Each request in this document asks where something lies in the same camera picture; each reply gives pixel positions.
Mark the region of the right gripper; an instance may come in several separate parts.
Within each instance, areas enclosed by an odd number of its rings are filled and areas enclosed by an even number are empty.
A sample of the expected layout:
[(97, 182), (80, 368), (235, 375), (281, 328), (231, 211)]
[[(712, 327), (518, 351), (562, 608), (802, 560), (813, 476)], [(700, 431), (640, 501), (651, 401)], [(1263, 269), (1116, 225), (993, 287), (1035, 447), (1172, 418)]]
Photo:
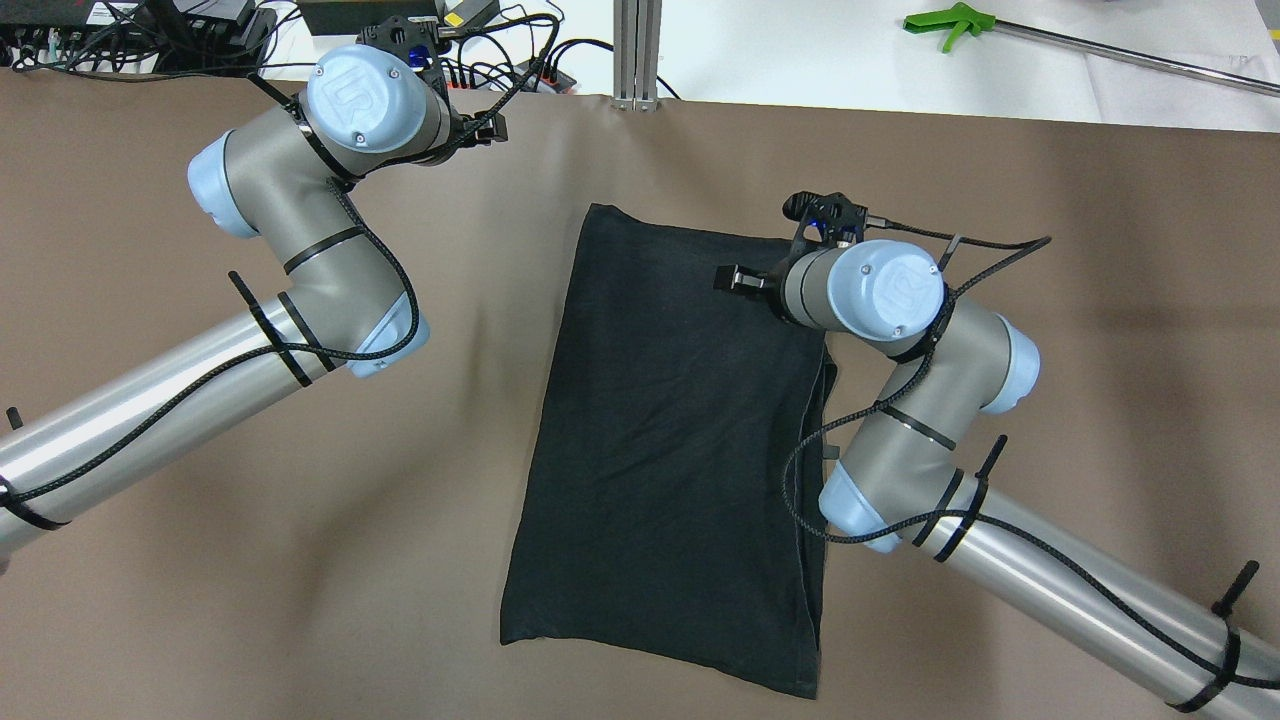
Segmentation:
[(776, 263), (767, 273), (755, 272), (739, 264), (721, 265), (716, 268), (713, 288), (741, 296), (765, 293), (765, 302), (774, 316), (781, 322), (797, 322), (786, 299), (788, 273), (796, 261), (796, 258), (787, 256)]

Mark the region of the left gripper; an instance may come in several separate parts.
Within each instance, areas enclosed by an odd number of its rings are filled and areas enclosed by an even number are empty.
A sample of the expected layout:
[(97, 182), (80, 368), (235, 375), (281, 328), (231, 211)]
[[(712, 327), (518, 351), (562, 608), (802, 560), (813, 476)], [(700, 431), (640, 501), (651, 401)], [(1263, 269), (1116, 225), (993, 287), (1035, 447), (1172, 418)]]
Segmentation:
[(462, 149), (490, 146), (509, 140), (508, 123), (502, 113), (472, 115), (461, 111), (454, 104), (448, 106), (448, 136), (440, 146), (440, 160), (447, 161)]

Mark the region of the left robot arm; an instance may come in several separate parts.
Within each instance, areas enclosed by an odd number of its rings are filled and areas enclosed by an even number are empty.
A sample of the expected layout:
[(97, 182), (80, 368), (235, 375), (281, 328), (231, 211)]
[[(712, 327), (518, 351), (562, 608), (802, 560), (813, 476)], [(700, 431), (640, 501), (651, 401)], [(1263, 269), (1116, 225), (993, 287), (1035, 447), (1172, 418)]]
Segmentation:
[(289, 288), (259, 300), (233, 275), (238, 315), (5, 437), (3, 559), (325, 374), (371, 375), (422, 347), (412, 283), (351, 190), (507, 136), (498, 106), (462, 114), (436, 68), (356, 44), (196, 155), (201, 210), (264, 240)]

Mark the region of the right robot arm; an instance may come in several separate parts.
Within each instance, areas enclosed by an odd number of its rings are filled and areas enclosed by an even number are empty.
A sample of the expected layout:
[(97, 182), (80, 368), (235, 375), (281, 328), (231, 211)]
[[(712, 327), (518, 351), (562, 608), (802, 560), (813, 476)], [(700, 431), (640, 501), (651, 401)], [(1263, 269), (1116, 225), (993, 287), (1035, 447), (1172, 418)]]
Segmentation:
[(972, 423), (1025, 398), (1041, 356), (1005, 316), (947, 286), (943, 268), (895, 240), (797, 241), (773, 272), (716, 273), (716, 288), (854, 334), (895, 365), (820, 492), (838, 541), (882, 553), (910, 541), (1178, 712), (1275, 719), (1277, 651), (1233, 621), (1253, 562), (1203, 609), (992, 489), (1002, 445), (980, 470), (957, 468)]

